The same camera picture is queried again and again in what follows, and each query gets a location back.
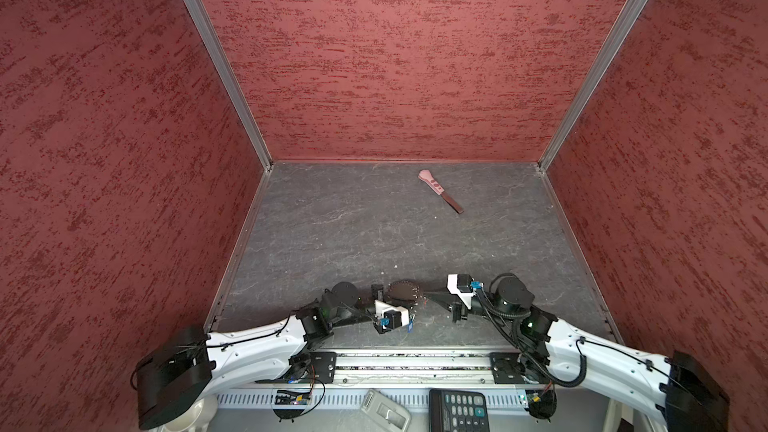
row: vented metal panel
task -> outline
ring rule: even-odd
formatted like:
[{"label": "vented metal panel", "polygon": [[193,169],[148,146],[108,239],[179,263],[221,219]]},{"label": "vented metal panel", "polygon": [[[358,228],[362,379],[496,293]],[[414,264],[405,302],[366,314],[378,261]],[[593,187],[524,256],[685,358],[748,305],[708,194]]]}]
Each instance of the vented metal panel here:
[{"label": "vented metal panel", "polygon": [[[303,409],[303,405],[273,405],[277,389],[230,389],[219,394],[221,409]],[[357,409],[362,404],[368,389],[327,389],[326,396],[317,409],[343,410]],[[428,389],[379,389],[379,391],[411,412],[427,412],[429,406]],[[527,414],[528,402],[523,390],[494,389],[477,390],[485,395],[486,408],[492,414]],[[313,399],[320,399],[321,390],[315,390]]]}]

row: red textured wall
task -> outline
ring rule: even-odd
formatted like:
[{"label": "red textured wall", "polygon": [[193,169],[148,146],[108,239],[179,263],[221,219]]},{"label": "red textured wall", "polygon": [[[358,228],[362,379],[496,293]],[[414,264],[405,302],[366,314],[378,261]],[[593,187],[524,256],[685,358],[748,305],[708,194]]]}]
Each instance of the red textured wall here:
[{"label": "red textured wall", "polygon": [[0,0],[2,430],[132,430],[260,165],[181,0]]},{"label": "red textured wall", "polygon": [[275,158],[538,160],[626,0],[203,0]]},{"label": "red textured wall", "polygon": [[768,429],[768,0],[650,0],[550,175],[619,329]]}]

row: wire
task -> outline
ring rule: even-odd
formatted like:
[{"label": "wire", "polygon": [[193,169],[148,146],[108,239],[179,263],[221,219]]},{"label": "wire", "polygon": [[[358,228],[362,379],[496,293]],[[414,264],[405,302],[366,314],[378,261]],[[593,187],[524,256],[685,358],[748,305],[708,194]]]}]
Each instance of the wire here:
[{"label": "wire", "polygon": [[271,336],[273,336],[273,335],[277,335],[277,336],[279,337],[279,336],[280,336],[280,332],[282,332],[283,330],[285,330],[285,327],[287,327],[287,326],[288,326],[288,321],[289,321],[289,320],[290,320],[290,316],[289,316],[289,317],[286,319],[286,322],[283,324],[283,327],[281,327],[281,328],[280,328],[280,330],[274,331],[274,332],[272,332],[272,333],[270,333],[270,334],[267,334],[267,335],[261,335],[261,336],[259,336],[259,337],[245,338],[245,339],[243,339],[242,341],[228,342],[228,343],[226,343],[226,344],[218,344],[218,345],[206,345],[206,346],[205,346],[205,348],[221,348],[221,349],[222,349],[222,351],[224,351],[224,349],[226,349],[227,347],[229,347],[229,346],[231,346],[231,345],[242,344],[243,342],[257,341],[257,340],[259,340],[260,338],[267,338],[267,337],[271,337]]},{"label": "wire", "polygon": [[[315,368],[314,368],[314,366],[312,366],[312,373],[313,374],[314,374],[314,371],[315,371]],[[326,383],[323,382],[321,379],[318,379],[317,376],[315,376],[315,380],[317,380],[318,382],[320,382],[322,384],[322,397],[320,398],[320,400],[317,401],[317,404],[314,404],[312,406],[311,409],[307,410],[306,412],[302,412],[296,418],[302,417],[303,415],[307,415],[309,412],[312,412],[315,409],[315,407],[320,405],[320,402],[322,402],[322,399],[326,398]]]},{"label": "wire", "polygon": [[130,383],[130,388],[132,388],[133,390],[139,390],[138,384],[134,385],[134,377],[136,377],[136,373],[138,372],[139,372],[139,369],[135,368],[134,371],[130,373],[130,379],[128,380],[128,382]]},{"label": "wire", "polygon": [[530,311],[528,311],[528,315],[526,315],[525,317],[516,318],[515,320],[512,321],[512,338],[514,339],[514,341],[519,342],[521,346],[523,346],[523,343],[520,340],[520,336],[518,334],[520,333],[520,326],[523,324],[523,321],[528,317],[531,317]]},{"label": "wire", "polygon": [[641,365],[644,365],[644,366],[646,366],[646,367],[648,367],[648,368],[651,368],[651,369],[653,369],[653,370],[656,370],[656,371],[657,371],[659,374],[662,374],[663,376],[665,376],[665,377],[666,377],[666,378],[668,378],[669,380],[672,380],[673,382],[675,382],[675,383],[677,384],[677,387],[679,387],[679,388],[681,388],[681,389],[685,390],[685,391],[686,391],[686,392],[687,392],[687,393],[688,393],[688,394],[689,394],[689,395],[690,395],[692,398],[694,398],[694,400],[696,400],[696,402],[698,402],[698,404],[699,404],[699,405],[702,405],[702,403],[701,403],[701,402],[700,402],[700,401],[699,401],[699,400],[696,398],[696,396],[695,396],[695,395],[693,395],[693,394],[690,392],[690,390],[686,389],[686,387],[685,387],[684,385],[682,385],[680,382],[678,382],[677,380],[675,380],[674,378],[672,378],[672,377],[671,377],[669,374],[666,374],[665,372],[662,372],[661,370],[657,369],[657,368],[656,368],[656,367],[654,367],[653,365],[648,365],[648,363],[646,363],[646,362],[643,362],[642,360],[639,360],[637,357],[633,356],[632,354],[629,354],[629,353],[627,353],[627,352],[624,352],[624,351],[623,351],[623,350],[621,350],[621,349],[617,349],[616,347],[611,347],[611,346],[610,346],[610,345],[608,345],[608,344],[601,344],[600,342],[593,342],[593,341],[588,341],[588,340],[587,340],[587,339],[585,339],[585,338],[581,338],[581,339],[583,339],[583,340],[584,340],[584,342],[586,342],[587,344],[599,345],[600,347],[605,347],[605,348],[607,348],[607,349],[610,349],[610,350],[616,350],[617,352],[619,352],[619,353],[621,353],[621,354],[624,354],[624,355],[626,355],[627,357],[629,357],[629,358],[632,358],[632,359],[636,360],[636,361],[638,362],[638,364],[641,364]]},{"label": "wire", "polygon": [[[478,289],[483,295],[485,295],[485,292],[479,288]],[[587,356],[583,355],[581,351],[579,351],[579,372],[575,379],[573,380],[562,380],[560,378],[555,377],[552,375],[552,372],[550,372],[543,364],[541,364],[533,355],[531,355],[527,350],[524,350],[523,347],[521,347],[520,343],[516,340],[516,338],[513,338],[507,332],[502,328],[501,325],[499,325],[494,319],[493,316],[491,316],[491,312],[488,310],[488,308],[483,303],[483,300],[480,300],[480,307],[482,308],[483,312],[485,312],[485,315],[488,317],[488,320],[491,321],[493,326],[496,328],[496,331],[498,331],[502,337],[504,337],[507,342],[515,346],[520,350],[520,353],[525,357],[531,364],[533,364],[534,368],[539,371],[540,374],[545,376],[547,379],[551,380],[554,384],[560,385],[561,387],[565,388],[573,388],[579,386],[582,382],[584,382],[584,379],[587,377]],[[524,314],[518,314],[515,318],[520,318],[520,316],[523,315],[524,317],[527,317],[528,315]],[[512,331],[512,335],[517,337],[515,331]]]},{"label": "wire", "polygon": [[310,397],[312,397],[312,391],[315,389],[315,382],[317,382],[317,375],[315,374],[315,365],[312,364],[312,384],[310,385]]},{"label": "wire", "polygon": [[531,311],[527,309],[525,309],[523,312],[502,312],[494,307],[493,304],[491,304],[490,299],[488,299],[488,296],[485,294],[485,291],[481,287],[478,287],[475,290],[477,291],[477,296],[480,301],[480,305],[483,306],[483,309],[488,309],[497,317],[513,320],[520,317],[527,317],[531,314]]}]

